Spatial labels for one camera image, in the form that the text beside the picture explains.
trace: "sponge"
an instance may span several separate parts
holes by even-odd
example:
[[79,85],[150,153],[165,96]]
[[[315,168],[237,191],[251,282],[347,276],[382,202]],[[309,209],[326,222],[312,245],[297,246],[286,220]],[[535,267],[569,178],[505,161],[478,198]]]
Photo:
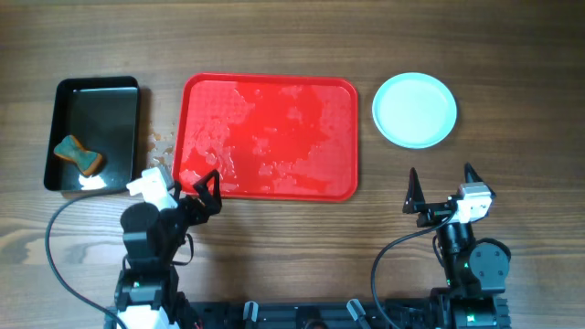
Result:
[[63,138],[63,141],[55,146],[53,153],[61,159],[77,165],[84,175],[95,173],[103,159],[101,154],[83,148],[80,141],[73,135]]

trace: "round plate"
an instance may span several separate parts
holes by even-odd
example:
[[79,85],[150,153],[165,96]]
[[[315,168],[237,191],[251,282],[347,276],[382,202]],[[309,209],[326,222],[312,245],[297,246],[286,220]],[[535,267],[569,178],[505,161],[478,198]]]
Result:
[[372,114],[384,137],[420,149],[447,137],[457,119],[457,105],[442,82],[422,73],[403,73],[380,87]]

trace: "wet red surface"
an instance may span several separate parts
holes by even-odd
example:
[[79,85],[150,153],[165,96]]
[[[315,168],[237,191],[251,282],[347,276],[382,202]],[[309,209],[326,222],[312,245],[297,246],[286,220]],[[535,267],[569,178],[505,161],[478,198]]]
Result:
[[173,176],[187,193],[217,168],[224,196],[346,199],[357,185],[356,97],[339,79],[196,75]]

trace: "wooden table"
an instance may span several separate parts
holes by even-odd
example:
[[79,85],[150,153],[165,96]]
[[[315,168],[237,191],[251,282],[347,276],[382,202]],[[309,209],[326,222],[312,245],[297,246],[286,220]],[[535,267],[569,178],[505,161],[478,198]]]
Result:
[[[409,169],[438,202],[469,161],[498,193],[474,231],[514,253],[505,294],[514,327],[585,326],[583,2],[19,3],[0,5],[0,328],[102,324],[102,314],[57,283],[43,246],[48,218],[65,201],[42,186],[57,84],[135,76],[145,167],[156,157],[172,161],[164,152],[173,147],[183,85],[200,71],[352,81],[360,182],[343,204],[226,201],[192,229],[197,257],[179,270],[190,300],[369,300],[378,251],[416,230],[415,217],[401,213]],[[428,150],[389,143],[372,121],[377,88],[405,71],[442,80],[458,100],[454,131]],[[138,201],[80,202],[54,227],[58,267],[100,304],[112,304],[124,254],[119,216]],[[423,297],[444,285],[431,236],[391,251],[378,276],[383,297]]]

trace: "red tray rim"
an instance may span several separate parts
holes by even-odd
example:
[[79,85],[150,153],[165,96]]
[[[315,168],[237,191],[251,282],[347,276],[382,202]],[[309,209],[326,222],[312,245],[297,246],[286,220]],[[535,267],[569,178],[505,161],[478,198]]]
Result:
[[352,184],[348,188],[347,192],[345,192],[341,196],[304,196],[304,195],[258,195],[253,193],[239,193],[239,192],[229,192],[226,195],[222,194],[222,197],[225,198],[244,198],[244,199],[259,199],[259,200],[296,200],[296,201],[324,201],[324,202],[343,202],[349,199],[356,191],[358,185],[358,163],[359,163],[359,154],[358,154],[358,116],[359,116],[359,108],[358,108],[358,95],[357,89],[354,85],[349,82],[349,80],[343,78],[336,78],[336,77],[312,77],[312,76],[296,76],[296,75],[273,75],[273,74],[249,74],[249,73],[225,73],[225,72],[199,72],[189,78],[186,81],[185,87],[183,88],[183,99],[181,101],[181,112],[179,114],[179,122],[177,124],[177,132],[175,138],[175,156],[173,158],[173,168],[172,168],[172,176],[173,178],[178,181],[179,180],[179,167],[180,159],[183,156],[183,141],[184,141],[184,134],[186,128],[186,119],[188,113],[188,103],[189,97],[191,94],[191,90],[193,86],[200,81],[203,80],[215,80],[215,81],[233,81],[233,80],[241,80],[241,79],[250,79],[250,81],[266,81],[266,80],[280,80],[286,79],[288,82],[294,83],[295,81],[306,83],[307,80],[310,80],[314,84],[320,84],[325,86],[337,86],[342,87],[349,93],[353,110],[354,110],[354,122],[355,122],[355,138],[354,143],[352,145],[352,154],[356,158],[354,164],[352,166]]

